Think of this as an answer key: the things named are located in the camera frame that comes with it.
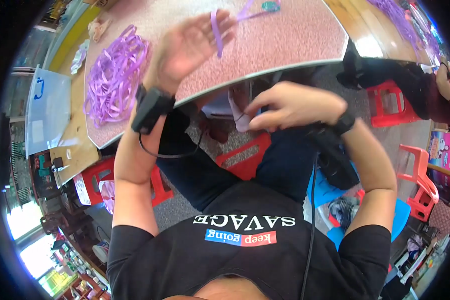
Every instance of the blue plastic chair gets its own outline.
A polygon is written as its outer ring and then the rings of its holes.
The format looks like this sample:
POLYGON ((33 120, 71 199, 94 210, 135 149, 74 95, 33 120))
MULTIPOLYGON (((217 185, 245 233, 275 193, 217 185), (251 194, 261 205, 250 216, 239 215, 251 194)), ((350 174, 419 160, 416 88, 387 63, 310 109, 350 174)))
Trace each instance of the blue plastic chair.
MULTIPOLYGON (((397 198, 395 204, 395 216, 393 217, 393 225, 391 227, 391 241, 395 241, 400 232, 407 224, 408 216, 410 215, 410 206, 397 198)), ((338 251, 338 246, 342 242, 345 232, 341 227, 334 227, 327 232, 327 237, 335 244, 338 251)))
MULTIPOLYGON (((306 189, 306 194, 308 195, 308 200, 312 201, 312 181, 313 181, 313 172, 315 172, 315 168, 312 170, 312 174, 310 176, 310 180, 308 181, 308 187, 306 189)), ((337 187, 328 183, 327 178, 324 174, 318 169, 317 178, 315 178, 315 190, 313 200, 315 202, 315 208, 324 205, 325 203, 329 203, 334 201, 338 197, 343 196, 346 190, 338 189, 337 187)))

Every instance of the yellow strip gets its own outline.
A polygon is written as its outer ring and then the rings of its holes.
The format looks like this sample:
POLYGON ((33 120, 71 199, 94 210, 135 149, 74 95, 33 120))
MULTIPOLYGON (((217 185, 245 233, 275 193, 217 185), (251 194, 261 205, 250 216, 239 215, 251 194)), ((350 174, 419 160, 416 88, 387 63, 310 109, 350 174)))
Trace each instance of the yellow strip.
POLYGON ((88 30, 88 24, 96 18, 96 16, 100 13, 100 9, 98 7, 92 7, 86 9, 83 14, 79 17, 79 19, 75 22, 73 27, 70 29, 66 37, 63 39, 62 44, 56 51, 55 56, 50 62, 50 66, 48 69, 53 72, 57 72, 57 70, 62 65, 65 57, 72 49, 72 46, 75 44, 77 39, 82 35, 84 30, 88 30))

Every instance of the black pants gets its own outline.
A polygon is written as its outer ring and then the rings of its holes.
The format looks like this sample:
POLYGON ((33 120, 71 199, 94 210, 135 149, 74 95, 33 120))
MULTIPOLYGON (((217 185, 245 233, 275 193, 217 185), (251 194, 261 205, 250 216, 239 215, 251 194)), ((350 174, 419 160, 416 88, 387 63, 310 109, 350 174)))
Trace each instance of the black pants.
POLYGON ((416 115, 424 120, 430 119, 427 108, 426 75, 420 66, 410 63, 403 67, 393 60, 375 58, 364 58, 363 63, 363 73, 358 77, 361 87, 374 87, 387 80, 393 80, 402 90, 403 96, 416 115))
MULTIPOLYGON (((190 119, 174 109, 167 116, 159 153, 165 155, 192 152, 197 145, 185 130, 190 119)), ((309 146, 302 128, 278 130, 270 135, 271 145, 258 165, 254 182, 271 188, 302 204, 317 155, 309 146)), ((157 166, 198 211, 203 211, 217 196, 241 179, 219 167, 202 149, 191 156, 158 158, 157 166)))

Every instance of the cardboard box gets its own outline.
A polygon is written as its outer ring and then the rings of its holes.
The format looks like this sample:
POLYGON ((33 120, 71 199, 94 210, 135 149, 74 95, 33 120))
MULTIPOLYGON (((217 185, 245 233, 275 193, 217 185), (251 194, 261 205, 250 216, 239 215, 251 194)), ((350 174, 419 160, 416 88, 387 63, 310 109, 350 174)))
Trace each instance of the cardboard box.
POLYGON ((106 11, 108 11, 117 2, 119 2, 119 0, 83 0, 83 3, 87 3, 90 5, 93 5, 95 3, 96 7, 106 11))

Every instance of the green round object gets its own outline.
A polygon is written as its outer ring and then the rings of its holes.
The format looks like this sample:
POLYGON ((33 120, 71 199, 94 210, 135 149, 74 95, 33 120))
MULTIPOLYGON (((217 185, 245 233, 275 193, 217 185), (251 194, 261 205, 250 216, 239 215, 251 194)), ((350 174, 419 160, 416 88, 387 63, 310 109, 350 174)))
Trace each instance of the green round object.
POLYGON ((266 1, 261 4, 261 8, 264 11, 274 13, 280 10, 280 5, 278 5, 275 1, 266 1))

